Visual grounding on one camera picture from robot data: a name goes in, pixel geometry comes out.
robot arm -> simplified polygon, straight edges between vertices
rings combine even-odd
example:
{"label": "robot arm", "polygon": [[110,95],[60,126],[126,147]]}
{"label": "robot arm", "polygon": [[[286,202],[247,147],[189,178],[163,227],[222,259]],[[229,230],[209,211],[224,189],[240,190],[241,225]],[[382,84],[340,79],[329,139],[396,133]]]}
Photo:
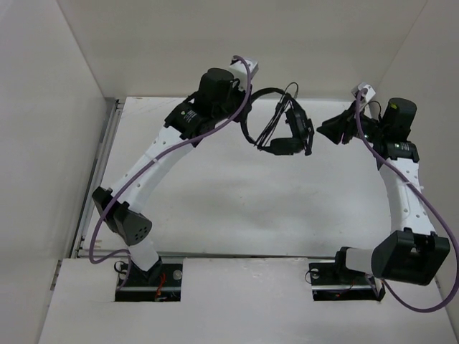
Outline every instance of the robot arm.
{"label": "robot arm", "polygon": [[[371,87],[360,84],[357,88]],[[341,115],[324,122],[317,131],[334,143],[348,143],[359,137],[354,107],[355,103]],[[415,113],[413,102],[392,98],[383,118],[361,117],[361,122],[365,138],[373,143],[374,150],[403,172],[409,184],[421,192],[419,156],[416,146],[407,140]],[[424,205],[407,182],[386,165],[378,164],[377,168],[389,199],[391,234],[375,249],[342,247],[336,254],[337,272],[346,269],[387,280],[428,285],[450,251],[449,240],[435,233]]]}
{"label": "robot arm", "polygon": [[[246,59],[250,76],[258,71],[258,63]],[[247,73],[241,62],[233,62],[228,70],[211,68],[201,78],[199,89],[179,104],[165,119],[151,146],[136,164],[109,189],[96,188],[93,200],[101,214],[127,181],[136,175],[155,157],[185,140],[208,133],[218,122],[228,119],[242,103],[246,92]],[[248,103],[241,115],[251,110]],[[130,185],[112,207],[105,223],[126,243],[134,266],[142,271],[147,281],[158,277],[161,258],[153,246],[152,223],[144,215],[143,208],[161,179],[181,158],[199,145],[183,145],[155,161],[135,183]]]}

purple cable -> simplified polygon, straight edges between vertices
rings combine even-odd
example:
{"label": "purple cable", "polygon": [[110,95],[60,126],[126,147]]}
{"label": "purple cable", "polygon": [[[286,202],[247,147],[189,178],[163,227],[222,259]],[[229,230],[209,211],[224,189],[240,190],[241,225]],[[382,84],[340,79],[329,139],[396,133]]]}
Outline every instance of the purple cable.
{"label": "purple cable", "polygon": [[393,165],[391,165],[390,163],[388,163],[386,161],[386,159],[384,159],[382,156],[380,156],[370,146],[369,142],[366,140],[364,131],[363,131],[362,127],[361,127],[361,121],[360,121],[360,115],[359,115],[360,114],[360,111],[359,111],[359,109],[360,109],[360,99],[361,99],[362,95],[365,95],[365,94],[366,94],[366,90],[363,89],[363,90],[361,90],[359,92],[359,94],[356,97],[356,122],[357,122],[357,128],[359,129],[359,135],[360,135],[361,140],[364,142],[364,145],[368,148],[368,150],[370,152],[372,152],[372,154],[376,158],[376,160],[379,163],[382,163],[385,166],[387,166],[388,168],[390,168],[391,170],[393,170],[394,173],[397,174],[408,185],[408,187],[411,189],[411,191],[413,191],[415,193],[415,195],[418,197],[418,199],[420,199],[426,205],[426,207],[432,212],[432,214],[441,223],[442,227],[446,231],[446,234],[451,239],[451,244],[453,245],[453,248],[454,248],[454,252],[455,252],[455,255],[456,255],[456,264],[457,264],[456,265],[456,278],[455,278],[454,285],[453,285],[453,288],[451,289],[450,294],[442,302],[440,302],[438,305],[436,305],[434,307],[431,307],[431,308],[416,308],[416,307],[413,307],[411,305],[408,305],[405,301],[403,301],[400,298],[400,296],[395,294],[395,291],[389,286],[389,284],[387,284],[387,282],[385,280],[383,280],[383,282],[386,285],[387,289],[392,294],[392,296],[395,297],[395,299],[398,302],[400,302],[402,305],[404,305],[409,310],[412,310],[414,312],[419,312],[419,313],[436,312],[437,310],[442,309],[448,303],[450,303],[453,300],[454,296],[456,295],[456,292],[458,292],[458,289],[459,289],[459,244],[458,244],[458,241],[456,240],[456,238],[454,237],[453,231],[451,231],[451,228],[448,226],[446,221],[441,217],[441,215],[438,213],[438,211],[434,208],[434,206],[425,198],[425,196],[419,190],[417,190],[417,188],[415,186],[413,186],[410,183],[408,178],[405,177],[404,174],[398,168],[396,168]]}
{"label": "purple cable", "polygon": [[242,58],[241,56],[235,55],[233,57],[233,59],[241,61],[241,63],[244,65],[245,70],[247,72],[247,88],[246,88],[245,96],[244,96],[244,99],[243,99],[241,105],[238,107],[238,109],[235,111],[235,113],[233,115],[231,115],[231,117],[229,117],[221,125],[219,125],[218,127],[212,129],[208,133],[202,134],[202,135],[197,136],[195,138],[192,138],[190,140],[186,140],[186,141],[180,142],[179,144],[176,144],[176,145],[173,145],[170,148],[167,148],[164,152],[159,153],[152,161],[147,163],[139,172],[137,172],[131,179],[129,179],[129,181],[127,181],[126,184],[124,184],[124,186],[120,189],[120,191],[118,191],[116,193],[116,195],[113,196],[112,200],[110,202],[108,202],[108,204],[105,207],[105,209],[103,209],[103,212],[100,215],[100,218],[99,218],[97,224],[95,225],[93,236],[91,237],[91,242],[90,242],[90,245],[89,245],[89,260],[90,260],[90,262],[92,264],[99,264],[101,262],[104,262],[108,258],[116,256],[117,254],[127,254],[128,255],[128,268],[127,268],[127,271],[126,271],[126,276],[125,276],[123,282],[121,283],[121,285],[117,288],[117,290],[119,290],[122,287],[124,287],[124,285],[126,284],[126,282],[128,280],[129,272],[131,272],[131,265],[132,265],[131,255],[130,255],[130,253],[129,253],[129,251],[127,249],[117,249],[116,251],[113,251],[113,252],[107,254],[104,257],[101,257],[99,259],[95,259],[94,258],[94,246],[95,246],[95,240],[96,240],[96,238],[97,238],[97,236],[99,234],[100,226],[102,226],[102,223],[105,220],[105,218],[107,217],[108,212],[110,211],[112,206],[115,204],[115,202],[120,198],[120,196],[123,194],[123,192],[126,191],[128,189],[128,187],[131,186],[131,184],[134,181],[136,181],[137,178],[139,178],[145,172],[147,172],[147,170],[150,167],[153,166],[155,161],[158,161],[159,159],[163,158],[165,155],[169,154],[170,152],[172,152],[172,151],[174,151],[176,149],[179,149],[180,147],[183,147],[184,145],[192,144],[194,142],[202,140],[203,138],[206,138],[207,136],[215,134],[217,131],[223,129],[223,127],[226,127],[228,124],[230,124],[240,114],[242,109],[244,109],[244,107],[246,106],[247,102],[249,101],[250,88],[251,88],[251,84],[252,84],[252,75],[250,74],[250,67],[249,67],[248,63],[245,61],[244,58]]}

